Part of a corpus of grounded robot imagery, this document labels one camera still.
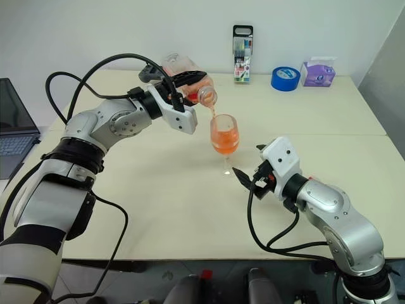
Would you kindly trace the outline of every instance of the laptop screen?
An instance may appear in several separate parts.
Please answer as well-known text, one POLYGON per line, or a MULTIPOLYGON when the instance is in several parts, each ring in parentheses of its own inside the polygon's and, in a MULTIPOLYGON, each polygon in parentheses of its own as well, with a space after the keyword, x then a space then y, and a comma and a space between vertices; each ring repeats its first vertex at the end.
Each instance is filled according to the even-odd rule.
POLYGON ((15 131, 37 132, 37 127, 18 97, 10 79, 0 79, 0 134, 15 131))

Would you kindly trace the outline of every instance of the white wall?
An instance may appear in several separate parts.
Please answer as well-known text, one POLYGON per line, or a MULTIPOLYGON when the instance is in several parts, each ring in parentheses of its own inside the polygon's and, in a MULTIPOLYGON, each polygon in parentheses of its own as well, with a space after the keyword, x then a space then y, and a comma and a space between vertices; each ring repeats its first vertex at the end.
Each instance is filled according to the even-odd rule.
POLYGON ((359 86, 405 159, 405 9, 359 86))
MULTIPOLYGON (((231 72, 232 25, 250 23, 254 73, 333 55, 338 73, 358 85, 403 6, 404 0, 0 0, 0 77, 12 79, 35 121, 47 125, 54 118, 44 91, 51 72, 83 75, 115 53, 160 60, 169 51, 188 54, 208 72, 231 72)), ((59 105, 73 85, 55 81, 59 105)))

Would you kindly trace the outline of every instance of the wine glass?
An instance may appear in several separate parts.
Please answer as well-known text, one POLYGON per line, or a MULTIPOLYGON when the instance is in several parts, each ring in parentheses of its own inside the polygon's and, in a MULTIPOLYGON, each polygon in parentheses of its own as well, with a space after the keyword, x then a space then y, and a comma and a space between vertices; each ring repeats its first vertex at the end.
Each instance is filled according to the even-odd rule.
POLYGON ((221 114, 211 120, 211 143, 214 149, 224 156, 222 173, 231 175, 229 156, 236 151, 239 145, 239 131, 234 117, 221 114))

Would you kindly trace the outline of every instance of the laptop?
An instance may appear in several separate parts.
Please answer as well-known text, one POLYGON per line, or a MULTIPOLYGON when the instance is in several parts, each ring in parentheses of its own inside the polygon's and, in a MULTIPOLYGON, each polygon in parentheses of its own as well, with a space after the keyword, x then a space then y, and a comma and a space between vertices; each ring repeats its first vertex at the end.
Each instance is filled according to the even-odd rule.
POLYGON ((9 78, 0 79, 0 179, 11 179, 22 166, 39 130, 9 78))

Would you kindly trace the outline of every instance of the plastic bottle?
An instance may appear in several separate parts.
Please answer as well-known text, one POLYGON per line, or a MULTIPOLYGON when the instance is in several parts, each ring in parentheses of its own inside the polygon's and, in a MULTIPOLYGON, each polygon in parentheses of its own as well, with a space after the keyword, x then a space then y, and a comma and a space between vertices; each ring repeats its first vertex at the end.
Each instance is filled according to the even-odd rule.
MULTIPOLYGON (((162 67, 169 76, 185 71, 201 71, 201 69, 187 56, 172 53, 163 58, 162 67)), ((186 98, 192 103, 201 103, 210 108, 215 115, 214 105, 217 100, 214 83, 210 76, 206 75, 199 82, 192 85, 183 85, 180 88, 186 98)))

